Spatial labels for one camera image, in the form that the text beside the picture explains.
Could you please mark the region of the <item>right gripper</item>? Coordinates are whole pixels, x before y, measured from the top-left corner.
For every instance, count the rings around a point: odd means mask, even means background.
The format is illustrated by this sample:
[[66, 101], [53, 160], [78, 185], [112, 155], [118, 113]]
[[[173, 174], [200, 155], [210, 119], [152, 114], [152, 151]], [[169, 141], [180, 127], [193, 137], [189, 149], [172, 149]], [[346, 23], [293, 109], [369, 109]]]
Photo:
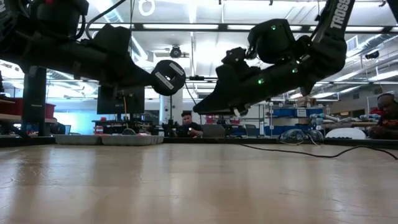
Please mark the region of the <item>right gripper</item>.
[[248, 106], [298, 88], [299, 65], [287, 62], [261, 70], [246, 63], [222, 64], [215, 69], [214, 90], [193, 107], [198, 114], [234, 114], [244, 117]]

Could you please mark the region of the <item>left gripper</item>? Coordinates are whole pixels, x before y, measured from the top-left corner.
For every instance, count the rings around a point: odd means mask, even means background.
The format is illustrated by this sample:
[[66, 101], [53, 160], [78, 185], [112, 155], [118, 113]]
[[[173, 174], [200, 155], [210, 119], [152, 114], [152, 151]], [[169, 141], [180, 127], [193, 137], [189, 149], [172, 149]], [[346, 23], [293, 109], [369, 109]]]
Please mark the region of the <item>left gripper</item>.
[[104, 50], [105, 61], [99, 85], [113, 94], [118, 90], [139, 86], [153, 86], [155, 76], [137, 66], [129, 52], [131, 31], [125, 27], [105, 24], [95, 35], [94, 45]]

